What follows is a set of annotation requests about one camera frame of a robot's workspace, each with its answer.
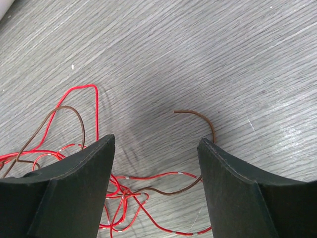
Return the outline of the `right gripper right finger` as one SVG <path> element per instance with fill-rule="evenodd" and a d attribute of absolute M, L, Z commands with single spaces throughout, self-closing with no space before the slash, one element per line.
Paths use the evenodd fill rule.
<path fill-rule="evenodd" d="M 278 176 L 203 138 L 199 164 L 215 238 L 314 238 L 317 183 Z"/>

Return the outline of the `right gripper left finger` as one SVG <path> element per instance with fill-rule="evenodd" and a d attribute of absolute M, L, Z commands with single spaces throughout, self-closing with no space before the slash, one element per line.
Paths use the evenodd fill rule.
<path fill-rule="evenodd" d="M 114 154 L 110 134 L 42 169 L 1 179 L 1 237 L 95 238 Z"/>

